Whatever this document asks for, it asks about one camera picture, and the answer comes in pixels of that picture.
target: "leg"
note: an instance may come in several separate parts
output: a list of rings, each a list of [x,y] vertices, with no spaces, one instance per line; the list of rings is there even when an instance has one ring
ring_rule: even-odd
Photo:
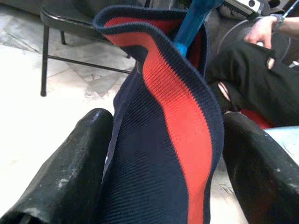
[[[61,43],[63,45],[66,45],[64,31],[62,31],[62,30],[60,31],[60,37],[61,37]]]
[[[236,43],[216,57],[207,73],[208,82],[230,82],[250,107],[276,126],[299,125],[299,72],[279,61],[268,69],[273,53],[254,44]],[[230,87],[232,103],[239,104]]]
[[[47,95],[47,68],[48,68],[48,46],[49,46],[49,27],[44,25],[43,27],[43,67],[42,67],[42,89],[41,96]]]

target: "person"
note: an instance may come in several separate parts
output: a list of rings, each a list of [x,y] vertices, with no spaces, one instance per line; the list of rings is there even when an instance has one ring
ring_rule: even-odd
[[[299,125],[299,66],[275,60],[273,32],[299,39],[299,17],[261,18],[243,41],[213,60],[206,78],[223,110],[249,109],[274,126]]]

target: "chair leg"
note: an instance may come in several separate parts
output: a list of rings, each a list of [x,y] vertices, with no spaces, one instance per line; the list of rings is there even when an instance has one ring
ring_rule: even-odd
[[[64,31],[62,30],[60,31],[60,37],[61,37],[61,43],[63,45],[66,45]]]
[[[49,47],[49,27],[43,27],[43,67],[42,67],[42,88],[41,96],[47,95],[47,68],[48,68],[48,47]]]

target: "hand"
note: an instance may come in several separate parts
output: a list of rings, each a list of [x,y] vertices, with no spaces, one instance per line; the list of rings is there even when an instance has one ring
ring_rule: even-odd
[[[253,44],[263,42],[264,47],[271,49],[272,26],[275,21],[276,17],[274,16],[266,16],[260,19],[244,38],[244,41]]]

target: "marble floor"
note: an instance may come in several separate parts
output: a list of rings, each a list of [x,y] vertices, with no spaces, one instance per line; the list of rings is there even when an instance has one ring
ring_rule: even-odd
[[[50,54],[131,69],[119,48],[50,30]],[[40,97],[43,25],[38,16],[0,5],[0,217],[21,196],[42,163],[76,122],[96,107],[114,112],[112,101],[126,75],[49,60],[48,95]],[[211,192],[212,224],[246,224],[219,164]]]

